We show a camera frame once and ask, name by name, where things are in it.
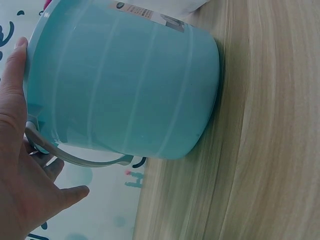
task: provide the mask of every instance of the white object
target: white object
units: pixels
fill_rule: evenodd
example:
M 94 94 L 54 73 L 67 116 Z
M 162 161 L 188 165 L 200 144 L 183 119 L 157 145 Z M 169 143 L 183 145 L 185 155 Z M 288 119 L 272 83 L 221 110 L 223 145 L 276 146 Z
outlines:
M 210 0 L 123 0 L 121 2 L 136 5 L 174 18 L 183 18 L 200 8 Z

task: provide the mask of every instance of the bucket rim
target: bucket rim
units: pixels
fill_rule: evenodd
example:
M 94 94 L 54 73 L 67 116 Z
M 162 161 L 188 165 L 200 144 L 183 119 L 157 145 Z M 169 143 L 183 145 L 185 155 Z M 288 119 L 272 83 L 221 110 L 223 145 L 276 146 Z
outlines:
M 54 12 L 56 6 L 60 3 L 60 1 L 61 0 L 52 0 L 52 2 L 48 5 L 48 7 L 43 11 L 41 17 L 39 18 L 31 34 L 31 37 L 27 46 L 27 49 L 26 49 L 27 54 L 26 54 L 25 69 L 24 69 L 24 76 L 23 76 L 23 92 L 24 92 L 24 98 L 26 103 L 27 103 L 27 97 L 28 97 L 29 74 L 30 74 L 30 69 L 32 67 L 34 55 L 37 49 L 37 45 L 49 17 Z

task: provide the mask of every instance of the pink object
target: pink object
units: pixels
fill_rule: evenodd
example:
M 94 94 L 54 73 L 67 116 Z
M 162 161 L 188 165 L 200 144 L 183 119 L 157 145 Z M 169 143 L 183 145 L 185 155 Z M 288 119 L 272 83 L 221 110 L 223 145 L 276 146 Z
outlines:
M 51 3 L 52 0 L 46 0 L 45 4 L 43 6 L 43 10 L 46 10 L 46 8 L 48 7 L 48 5 Z

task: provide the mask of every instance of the fingernail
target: fingernail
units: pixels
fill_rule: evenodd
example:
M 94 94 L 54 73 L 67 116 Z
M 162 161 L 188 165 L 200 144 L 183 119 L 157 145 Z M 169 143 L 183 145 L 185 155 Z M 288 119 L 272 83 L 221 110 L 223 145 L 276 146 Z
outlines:
M 19 40 L 16 42 L 14 49 L 22 46 L 27 46 L 28 40 L 25 37 L 20 37 Z

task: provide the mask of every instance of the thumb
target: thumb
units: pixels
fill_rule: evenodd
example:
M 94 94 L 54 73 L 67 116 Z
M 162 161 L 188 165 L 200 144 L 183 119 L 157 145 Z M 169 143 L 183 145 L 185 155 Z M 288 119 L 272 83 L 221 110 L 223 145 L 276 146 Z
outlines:
M 71 188 L 65 188 L 60 190 L 63 194 L 63 209 L 67 209 L 72 205 L 78 203 L 89 194 L 89 188 L 87 186 L 76 186 Z
M 0 144 L 19 154 L 27 118 L 23 78 L 28 41 L 18 40 L 0 80 Z
M 27 56 L 28 40 L 21 37 L 15 44 L 13 53 L 8 57 L 0 81 L 1 89 L 21 93 Z

